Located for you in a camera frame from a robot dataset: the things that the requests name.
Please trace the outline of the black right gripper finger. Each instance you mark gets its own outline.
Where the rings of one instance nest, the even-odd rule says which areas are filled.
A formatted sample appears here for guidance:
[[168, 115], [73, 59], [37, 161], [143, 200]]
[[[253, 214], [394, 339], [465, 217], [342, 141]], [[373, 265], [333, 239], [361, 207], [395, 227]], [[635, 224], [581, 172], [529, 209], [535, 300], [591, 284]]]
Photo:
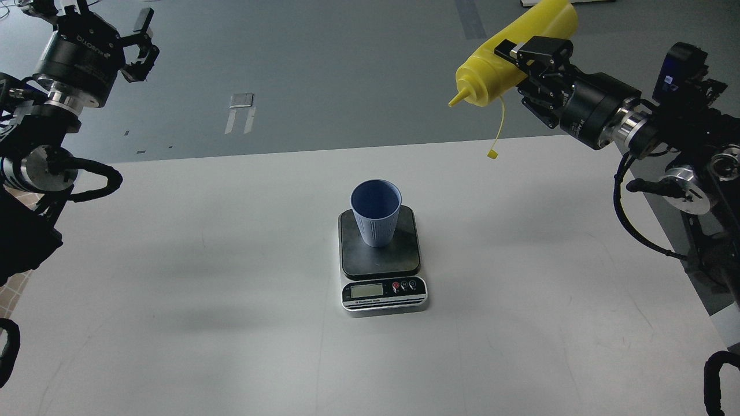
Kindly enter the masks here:
[[574, 78], [570, 58], [574, 44], [570, 39], [557, 39], [534, 35], [523, 43], [504, 39], [494, 48], [494, 55], [503, 60], [497, 69], [497, 78], [515, 79], [519, 76]]

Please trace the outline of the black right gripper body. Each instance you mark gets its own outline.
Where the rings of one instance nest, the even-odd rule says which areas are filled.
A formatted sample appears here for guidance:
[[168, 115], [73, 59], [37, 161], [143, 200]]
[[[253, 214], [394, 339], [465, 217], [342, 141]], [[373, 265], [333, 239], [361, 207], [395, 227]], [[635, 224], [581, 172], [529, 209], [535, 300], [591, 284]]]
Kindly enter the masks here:
[[561, 129], [593, 150], [612, 142], [619, 110], [637, 102], [642, 92], [606, 73], [584, 73], [573, 64], [550, 69], [529, 67], [516, 85], [521, 102], [550, 129]]

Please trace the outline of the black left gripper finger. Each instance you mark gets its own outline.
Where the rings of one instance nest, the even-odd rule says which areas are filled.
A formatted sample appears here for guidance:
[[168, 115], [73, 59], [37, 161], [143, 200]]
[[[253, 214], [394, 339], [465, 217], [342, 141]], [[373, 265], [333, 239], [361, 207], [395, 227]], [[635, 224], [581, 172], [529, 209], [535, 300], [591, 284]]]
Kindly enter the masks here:
[[143, 8], [138, 14], [132, 34], [120, 39], [122, 48], [134, 45], [138, 48], [135, 61], [125, 64], [121, 69], [121, 74], [127, 82], [146, 81], [159, 56], [160, 50], [151, 40], [153, 32], [150, 29], [150, 24], [154, 14], [155, 10], [153, 8]]
[[90, 20], [87, 1], [24, 1], [23, 13], [54, 27], [82, 25]]

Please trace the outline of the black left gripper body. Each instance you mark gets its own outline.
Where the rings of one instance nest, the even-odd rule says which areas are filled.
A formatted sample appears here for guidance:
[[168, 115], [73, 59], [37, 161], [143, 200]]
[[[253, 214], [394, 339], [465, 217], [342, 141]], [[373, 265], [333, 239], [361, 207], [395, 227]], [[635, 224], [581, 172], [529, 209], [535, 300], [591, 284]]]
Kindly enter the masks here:
[[59, 17], [34, 80], [45, 88], [65, 84], [87, 95], [88, 106], [103, 107], [124, 67], [118, 37], [117, 29], [93, 12]]

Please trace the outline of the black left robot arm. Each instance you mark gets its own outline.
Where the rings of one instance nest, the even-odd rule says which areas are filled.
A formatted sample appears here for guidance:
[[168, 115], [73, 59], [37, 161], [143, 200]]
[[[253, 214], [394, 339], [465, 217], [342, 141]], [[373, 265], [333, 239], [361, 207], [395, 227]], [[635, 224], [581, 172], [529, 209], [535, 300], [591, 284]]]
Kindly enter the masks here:
[[86, 1], [19, 1], [17, 8], [49, 23], [52, 35], [32, 76], [2, 74], [2, 286], [61, 247], [55, 225], [66, 203], [121, 187], [118, 170], [75, 157], [62, 143], [79, 132], [85, 108], [106, 105], [119, 75], [145, 81], [160, 53], [152, 8], [140, 11], [129, 35]]

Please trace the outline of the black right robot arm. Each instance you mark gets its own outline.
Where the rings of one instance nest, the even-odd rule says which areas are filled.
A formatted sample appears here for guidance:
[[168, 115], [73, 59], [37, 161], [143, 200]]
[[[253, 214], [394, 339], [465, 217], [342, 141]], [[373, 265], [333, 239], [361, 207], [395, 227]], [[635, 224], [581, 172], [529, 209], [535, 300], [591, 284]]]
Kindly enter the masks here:
[[[738, 299], [738, 118], [713, 108], [727, 85], [708, 78], [706, 52], [678, 42], [664, 58], [651, 101], [605, 73], [570, 62], [573, 44], [543, 36], [502, 40], [494, 54], [524, 73], [521, 102], [551, 129], [591, 149], [622, 144], [613, 205], [645, 247], [684, 261]], [[681, 211], [690, 252], [662, 248], [626, 216], [621, 192], [657, 195]]]

